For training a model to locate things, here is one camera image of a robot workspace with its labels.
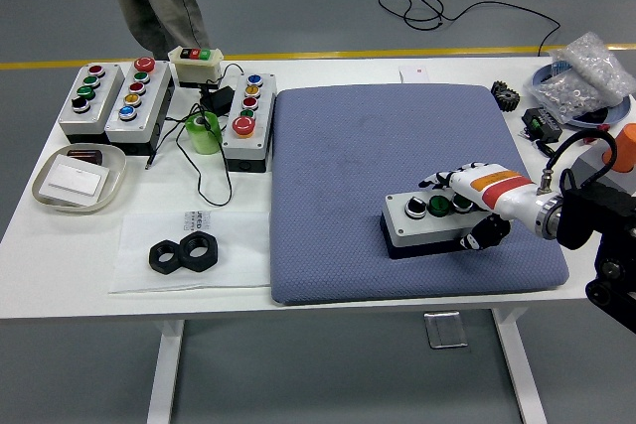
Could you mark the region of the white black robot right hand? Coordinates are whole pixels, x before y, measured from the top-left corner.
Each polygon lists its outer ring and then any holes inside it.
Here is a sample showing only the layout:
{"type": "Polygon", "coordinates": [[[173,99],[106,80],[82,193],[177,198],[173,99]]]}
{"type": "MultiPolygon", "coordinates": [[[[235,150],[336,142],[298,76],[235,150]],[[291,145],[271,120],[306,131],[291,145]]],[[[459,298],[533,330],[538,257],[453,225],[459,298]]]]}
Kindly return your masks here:
{"type": "Polygon", "coordinates": [[[499,244],[510,232],[513,219],[541,238],[555,237],[549,222],[558,204],[557,194],[499,164],[470,163],[453,171],[430,175],[419,185],[422,188],[449,188],[489,213],[459,240],[465,249],[482,250],[499,244]]]}

